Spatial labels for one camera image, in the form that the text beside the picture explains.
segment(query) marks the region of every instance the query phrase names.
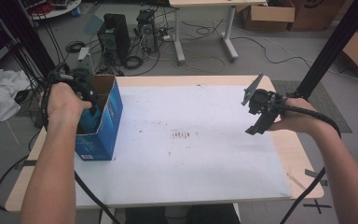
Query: white table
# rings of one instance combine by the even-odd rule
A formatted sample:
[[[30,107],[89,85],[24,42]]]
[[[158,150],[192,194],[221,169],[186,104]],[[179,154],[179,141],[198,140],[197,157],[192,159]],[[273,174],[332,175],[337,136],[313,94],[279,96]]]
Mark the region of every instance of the white table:
[[[183,53],[182,44],[180,42],[179,35],[179,9],[180,7],[213,7],[213,6],[229,6],[228,16],[227,16],[227,28],[223,36],[223,42],[228,49],[230,54],[230,60],[233,62],[239,58],[237,51],[234,49],[234,46],[229,39],[231,33],[232,22],[235,15],[236,6],[243,5],[256,5],[263,4],[264,1],[261,0],[170,0],[170,4],[172,7],[175,7],[175,35],[173,38],[173,43],[175,45],[176,56],[179,64],[183,64],[185,62],[185,54]]]
[[[160,87],[183,87],[183,86],[197,86],[199,84],[201,85],[223,85],[223,86],[247,86],[256,78],[256,76],[214,76],[214,77],[118,77],[117,81],[119,83],[119,87],[150,87],[150,86],[160,86]],[[263,77],[260,88],[266,89],[269,91],[273,91],[273,87],[267,77]],[[247,108],[243,108],[243,113],[247,113]],[[43,142],[45,139],[45,134],[42,132],[35,144],[34,148],[31,152],[31,155],[28,160],[37,160],[37,157],[39,155],[40,149],[43,146]],[[295,199],[298,197],[300,193],[304,190],[306,186],[310,184],[310,182],[313,180],[312,177],[309,177],[304,174],[305,169],[313,170],[310,161],[307,158],[307,155],[304,152],[303,147],[301,146],[297,136],[295,133],[288,132],[288,131],[279,131],[271,133],[273,143],[276,147],[276,150],[278,152],[279,161],[282,163],[282,168],[284,170],[284,174],[286,175],[287,182],[289,183],[290,190],[292,193],[292,199]],[[129,151],[122,150],[120,153],[130,153]],[[114,157],[116,158],[116,161],[119,162],[121,160],[120,157],[123,157],[124,155],[116,154]],[[168,159],[170,157],[169,152],[166,153],[165,157]],[[89,166],[87,164],[92,164],[94,161],[91,161],[91,163],[83,162],[80,163],[80,165],[85,165],[86,168],[93,169],[92,166]],[[103,162],[101,162],[98,165],[98,168],[95,168],[98,172],[98,169],[101,170],[101,166],[103,166]],[[6,209],[9,211],[20,211],[22,200],[24,197],[24,193],[26,190],[26,187],[28,185],[28,182],[31,178],[32,172],[34,170],[33,166],[27,166],[23,167],[21,174],[18,178],[18,181],[16,182],[16,185],[14,186],[11,194],[9,195],[9,198],[6,203]],[[128,173],[126,170],[119,171],[119,173],[122,173],[123,175],[131,175],[131,173]],[[107,177],[110,176],[109,173],[103,173],[102,175],[106,175]],[[164,175],[164,171],[156,170],[156,175]],[[98,181],[98,179],[101,177],[98,176],[89,176],[88,182],[92,181]],[[134,191],[133,194],[136,196],[141,197],[143,193],[143,189],[139,189],[138,191]],[[109,190],[113,189],[105,189],[102,194],[107,195],[107,197],[110,197]],[[308,198],[320,198],[324,195],[324,191],[320,185],[318,185],[313,192],[311,192],[308,196]],[[235,202],[242,202],[246,201],[246,198],[214,198],[211,199],[211,195],[206,195],[207,197],[210,197],[209,199],[197,199],[197,198],[188,198],[188,195],[185,195],[183,200],[181,199],[175,199],[175,201],[170,201],[171,199],[164,198],[164,194],[162,194],[162,197],[159,199],[160,201],[150,201],[150,198],[148,199],[147,196],[143,197],[141,200],[145,200],[143,202],[140,202],[138,198],[138,201],[132,201],[135,200],[134,198],[128,199],[126,202],[120,201],[120,202],[107,202],[106,197],[103,196],[102,200],[105,203],[108,203],[110,206],[114,207],[131,207],[131,206],[138,206],[138,205],[172,205],[172,204],[192,204],[192,203],[235,203]],[[269,198],[258,198],[258,200],[265,200],[269,201],[271,200]],[[78,202],[86,202],[82,204],[78,204],[78,208],[96,208],[95,204],[90,205],[90,199],[87,198],[78,198]]]

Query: black pole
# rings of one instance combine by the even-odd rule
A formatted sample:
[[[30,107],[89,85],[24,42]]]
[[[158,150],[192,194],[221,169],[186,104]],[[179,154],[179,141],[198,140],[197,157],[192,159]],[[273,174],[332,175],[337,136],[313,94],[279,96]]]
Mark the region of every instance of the black pole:
[[[352,36],[358,30],[358,0],[353,1],[351,7],[342,18],[334,33],[327,40],[315,63],[298,86],[295,95],[308,99],[316,85],[330,68],[338,54],[345,48]]]

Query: electronic device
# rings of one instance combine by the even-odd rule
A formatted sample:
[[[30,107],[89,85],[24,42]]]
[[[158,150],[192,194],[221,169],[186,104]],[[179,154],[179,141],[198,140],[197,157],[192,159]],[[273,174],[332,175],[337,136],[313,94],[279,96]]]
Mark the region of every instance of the electronic device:
[[[123,64],[131,46],[126,17],[121,14],[104,14],[104,23],[98,31],[103,56],[114,64]]]
[[[138,33],[141,37],[141,48],[144,52],[157,52],[156,24],[154,20],[155,11],[151,9],[140,10],[138,21]]]

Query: table surface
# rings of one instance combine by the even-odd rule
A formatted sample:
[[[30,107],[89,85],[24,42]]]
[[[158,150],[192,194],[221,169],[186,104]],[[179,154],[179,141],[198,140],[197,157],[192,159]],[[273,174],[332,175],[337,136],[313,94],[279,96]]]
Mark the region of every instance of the table surface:
[[[172,7],[241,6],[263,4],[261,0],[170,0]]]
[[[121,87],[145,87],[145,86],[194,86],[205,85],[249,85],[255,76],[204,76],[204,77],[118,77],[117,81]],[[273,91],[272,84],[264,77],[259,88]],[[28,160],[36,160],[43,146],[45,132],[37,138],[34,148]],[[313,170],[295,133],[279,131],[271,133],[283,170],[287,176],[292,198],[297,198],[305,187],[312,181],[312,177],[304,174],[305,169]],[[6,209],[9,211],[20,211],[23,196],[31,178],[34,167],[23,167],[21,174],[7,200]],[[324,195],[321,186],[317,186],[308,196],[309,198],[320,198]]]

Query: gray floor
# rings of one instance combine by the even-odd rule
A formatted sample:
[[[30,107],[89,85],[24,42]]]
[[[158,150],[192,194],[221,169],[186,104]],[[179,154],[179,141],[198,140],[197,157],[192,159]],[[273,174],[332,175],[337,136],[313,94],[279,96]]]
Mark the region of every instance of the gray floor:
[[[89,11],[89,14],[85,13],[78,18],[63,15],[49,20],[62,50],[70,41],[82,40],[87,43],[91,38],[95,39],[95,36],[85,35],[83,28],[90,20],[91,14],[97,11],[98,8],[87,5],[85,9]],[[205,19],[200,21],[189,20],[187,22],[211,26],[212,23],[207,19],[220,21],[212,16],[211,18],[205,16]],[[223,23],[217,28],[219,32],[224,32],[225,30],[226,26]],[[258,41],[267,48],[267,55],[272,61],[285,60],[293,57],[292,54],[314,60],[334,29],[333,25],[332,28],[323,32],[254,32],[251,34],[241,29],[239,18],[236,18],[234,25],[238,28],[233,29],[232,37],[245,36]],[[240,58],[231,63],[227,59],[227,52],[217,35],[199,40],[190,40],[189,35],[197,36],[196,29],[183,24],[181,27],[183,27],[182,37],[187,38],[187,40],[183,41],[185,55],[188,59],[186,65],[177,67],[176,63],[172,61],[175,58],[172,55],[174,53],[172,44],[164,43],[161,46],[160,61],[152,71],[145,74],[146,76],[256,75],[259,71],[263,71],[272,80],[302,80],[308,71],[308,67],[301,60],[290,60],[286,63],[278,64],[269,63],[264,56],[263,50],[255,42],[247,39],[233,40]],[[57,62],[55,50],[43,29],[43,25],[38,30],[47,49],[51,52],[51,57]],[[69,55],[67,62],[71,67],[76,66],[76,57],[76,55]],[[93,54],[93,59],[94,62],[98,62],[99,53]],[[154,63],[155,60],[150,58],[137,70],[123,71],[127,76],[135,75],[148,70]],[[353,131],[353,133],[342,134],[342,138],[354,158],[358,160],[358,79],[351,71],[347,71],[342,75],[337,74],[337,66],[343,69],[345,65],[337,60],[331,67],[333,72],[328,72],[324,76],[322,83]],[[20,70],[20,67],[14,63],[10,56],[6,56],[0,62],[0,68],[14,71]],[[29,118],[13,117],[7,121],[0,122],[0,177],[15,161],[27,155],[29,141],[37,132],[38,130],[33,126]],[[306,135],[300,134],[299,138],[314,169],[320,170],[323,167],[323,162],[317,147]],[[20,172],[19,170],[20,168],[15,169],[3,182],[3,186],[0,189],[0,204],[5,203]],[[325,195],[318,200],[318,203],[334,207],[329,188],[324,187],[324,190]],[[314,201],[306,200],[303,203],[314,203]],[[288,223],[337,223],[334,209],[322,208],[322,213],[319,214],[316,208],[304,207],[303,203],[292,214]],[[242,223],[277,223],[282,219],[290,204],[290,202],[240,203],[241,221]],[[185,213],[185,208],[169,208],[167,217],[182,217]],[[123,211],[118,210],[117,215],[122,220]],[[97,210],[81,210],[77,213],[77,223],[98,223],[98,216],[99,211]],[[18,219],[18,213],[0,211],[0,223],[18,223]],[[184,220],[170,219],[170,222],[184,223]]]

